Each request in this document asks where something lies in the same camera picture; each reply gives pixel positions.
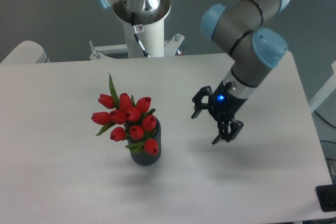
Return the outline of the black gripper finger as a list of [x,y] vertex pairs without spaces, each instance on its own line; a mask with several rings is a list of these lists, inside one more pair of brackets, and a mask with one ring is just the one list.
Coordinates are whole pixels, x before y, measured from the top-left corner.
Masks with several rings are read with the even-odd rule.
[[218,135],[212,141],[215,145],[220,141],[230,142],[236,138],[244,124],[242,121],[236,120],[235,118],[230,119],[227,122],[222,122],[219,120],[217,122]]
[[203,103],[202,99],[204,97],[210,97],[212,95],[212,88],[210,86],[205,86],[200,88],[200,90],[193,96],[192,102],[194,103],[194,112],[191,115],[192,119],[195,119],[203,110],[209,109],[209,103]]

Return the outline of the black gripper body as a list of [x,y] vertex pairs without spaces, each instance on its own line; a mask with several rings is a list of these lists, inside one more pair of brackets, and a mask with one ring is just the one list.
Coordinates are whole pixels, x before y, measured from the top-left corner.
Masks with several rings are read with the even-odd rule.
[[232,81],[225,84],[221,82],[209,99],[213,107],[211,115],[217,121],[218,128],[222,130],[226,125],[229,125],[231,120],[235,118],[237,111],[247,101],[247,99],[241,99],[231,94],[230,91],[233,87]]

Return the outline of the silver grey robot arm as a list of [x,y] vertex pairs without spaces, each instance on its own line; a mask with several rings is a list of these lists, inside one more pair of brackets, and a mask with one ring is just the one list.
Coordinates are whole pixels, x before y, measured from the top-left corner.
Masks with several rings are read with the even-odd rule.
[[[112,7],[123,22],[130,58],[166,55],[164,20],[171,0],[95,0]],[[233,60],[230,71],[216,90],[202,87],[194,96],[197,117],[207,110],[217,122],[215,142],[236,138],[243,123],[235,114],[275,68],[287,51],[285,40],[263,23],[279,14],[290,0],[240,0],[233,8],[215,4],[203,15],[200,29]]]

